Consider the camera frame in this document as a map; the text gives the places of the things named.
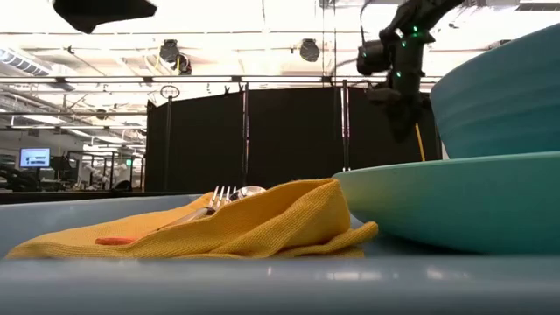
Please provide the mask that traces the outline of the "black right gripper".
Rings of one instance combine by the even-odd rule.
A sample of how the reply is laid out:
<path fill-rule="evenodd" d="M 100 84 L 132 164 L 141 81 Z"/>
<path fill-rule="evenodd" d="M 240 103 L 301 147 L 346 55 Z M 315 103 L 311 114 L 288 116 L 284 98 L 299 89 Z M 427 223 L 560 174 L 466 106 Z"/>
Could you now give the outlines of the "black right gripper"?
<path fill-rule="evenodd" d="M 433 42 L 428 32 L 412 32 L 401 38 L 392 38 L 386 44 L 380 40 L 367 42 L 367 65 L 372 73 L 386 71 L 386 80 L 367 91 L 374 105 L 385 105 L 388 124 L 393 138 L 401 143 L 414 128 L 422 107 L 419 92 L 424 46 Z"/>

